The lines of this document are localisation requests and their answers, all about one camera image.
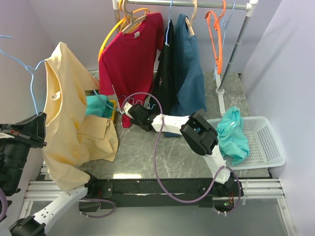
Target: red t-shirt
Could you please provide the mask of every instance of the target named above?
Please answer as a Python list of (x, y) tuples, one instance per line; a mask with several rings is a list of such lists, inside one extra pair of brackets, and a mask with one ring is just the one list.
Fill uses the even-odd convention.
[[(135, 92), (151, 92), (157, 49), (162, 49), (163, 41), (160, 13), (149, 13), (132, 33), (117, 34), (99, 60), (99, 92), (113, 95), (115, 90), (120, 106)], [(140, 100), (144, 105), (146, 95), (137, 94), (132, 98), (134, 103)], [(123, 127), (130, 126), (130, 118), (124, 115)]]

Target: white basket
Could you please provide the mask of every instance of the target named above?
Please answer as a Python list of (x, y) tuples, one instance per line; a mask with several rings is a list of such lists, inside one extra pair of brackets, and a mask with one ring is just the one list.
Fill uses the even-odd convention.
[[(225, 156), (226, 165), (233, 170), (256, 169), (282, 166), (285, 164), (284, 152), (275, 131), (265, 117), (243, 117), (243, 132), (250, 144), (250, 155), (236, 166), (232, 166), (232, 157)], [(221, 119), (209, 119), (216, 129)]]

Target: teal cloth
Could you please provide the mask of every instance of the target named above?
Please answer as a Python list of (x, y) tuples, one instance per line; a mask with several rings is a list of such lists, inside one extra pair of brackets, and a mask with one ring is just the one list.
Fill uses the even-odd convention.
[(113, 110), (105, 105), (113, 106), (113, 103), (107, 100), (107, 96), (96, 95), (87, 96), (87, 111), (86, 115), (95, 115), (98, 117), (111, 118)]
[(232, 165), (241, 163), (250, 155), (248, 139), (243, 133), (244, 119), (236, 107), (228, 109), (218, 124), (218, 140), (222, 156), (233, 158)]

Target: rack pole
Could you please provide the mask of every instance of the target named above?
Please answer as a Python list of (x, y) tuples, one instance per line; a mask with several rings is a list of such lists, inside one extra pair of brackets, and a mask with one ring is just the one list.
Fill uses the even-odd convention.
[[(113, 0), (113, 9), (115, 12), (115, 21), (116, 24), (120, 21), (120, 13), (119, 13), (119, 1), (118, 0)], [(120, 26), (117, 27), (116, 33), (118, 34), (120, 30)]]
[(251, 6), (251, 9), (246, 13), (246, 17), (245, 17), (244, 22), (243, 22), (243, 24), (242, 24), (241, 31), (240, 31), (240, 33), (239, 33), (239, 35), (238, 35), (238, 37), (237, 37), (237, 40), (236, 40), (236, 43), (235, 43), (233, 52), (232, 52), (232, 54), (231, 54), (230, 60), (229, 60), (229, 62), (228, 62), (228, 64), (227, 64), (227, 67), (226, 67), (226, 69), (225, 69), (225, 72), (224, 72), (224, 75), (223, 75), (223, 78), (222, 78), (220, 87), (217, 89), (217, 93), (218, 93), (218, 94), (220, 94), (220, 93), (223, 93), (223, 94), (224, 94), (224, 90), (223, 90), (224, 81), (225, 81), (225, 79), (227, 78), (227, 76), (228, 76), (228, 74), (229, 74), (229, 72), (230, 72), (230, 70), (231, 70), (231, 67), (232, 67), (232, 64), (233, 64), (233, 61), (234, 61), (234, 58), (235, 58), (237, 49), (238, 49), (239, 45), (241, 45), (241, 43), (242, 43), (242, 38), (243, 38), (243, 35), (244, 35), (244, 32), (245, 32), (245, 29), (246, 29), (248, 20), (249, 20), (250, 17), (253, 15), (254, 10), (255, 10), (257, 4), (258, 4), (258, 0), (250, 0), (249, 5)]
[[(144, 4), (144, 5), (160, 5), (160, 6), (169, 6), (171, 4), (170, 0), (128, 0), (128, 3), (133, 4)], [(191, 6), (194, 7), (192, 1), (178, 1), (175, 0), (172, 3), (172, 6)], [(205, 8), (223, 8), (223, 3), (221, 2), (198, 2), (198, 7)], [(233, 9), (232, 3), (226, 4), (226, 9)], [(234, 9), (237, 10), (249, 10), (248, 4), (235, 4)]]
[(232, 67), (232, 64), (233, 64), (233, 61), (234, 61), (234, 57), (236, 55), (236, 52), (237, 52), (237, 49), (238, 49), (238, 46), (241, 45), (242, 43), (242, 38), (243, 38), (243, 34), (244, 34), (244, 31), (246, 29), (246, 26), (247, 26), (247, 23), (248, 23), (248, 20), (250, 18), (248, 16), (245, 17), (244, 19), (244, 22), (243, 22), (243, 25), (242, 25), (242, 28), (241, 28), (241, 31), (237, 37), (237, 40), (236, 40), (236, 43), (234, 45), (234, 49), (232, 51), (232, 54), (231, 54), (231, 57), (230, 57), (230, 60), (226, 66), (226, 69), (225, 69), (225, 72), (224, 72), (224, 75), (223, 75), (223, 78), (222, 78), (222, 81), (221, 81), (221, 84), (220, 84), (220, 87), (219, 87), (219, 91), (222, 90), (223, 88), (223, 83), (225, 81), (225, 79), (227, 78), (230, 70), (231, 70), (231, 67)]

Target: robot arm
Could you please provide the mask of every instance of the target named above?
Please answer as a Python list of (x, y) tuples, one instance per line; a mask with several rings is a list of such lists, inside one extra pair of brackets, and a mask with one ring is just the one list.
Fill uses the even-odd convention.
[[(5, 196), (18, 193), (18, 184), (31, 148), (43, 148), (46, 114), (40, 113), (16, 124), (0, 124), (0, 188)], [(63, 192), (46, 208), (33, 216), (19, 219), (10, 228), (6, 217), (0, 219), (0, 236), (44, 236), (55, 222), (89, 192), (97, 179), (91, 176), (85, 186)]]
[[(146, 131), (159, 132), (164, 118), (162, 131), (182, 135), (190, 148), (203, 156), (213, 177), (221, 166), (225, 166), (219, 149), (218, 133), (199, 113), (186, 117), (151, 115), (149, 110), (140, 104), (130, 103), (124, 105), (124, 111), (131, 118), (131, 122)], [(222, 170), (216, 178), (216, 182), (221, 184), (230, 185), (233, 181), (234, 177), (228, 169)]]

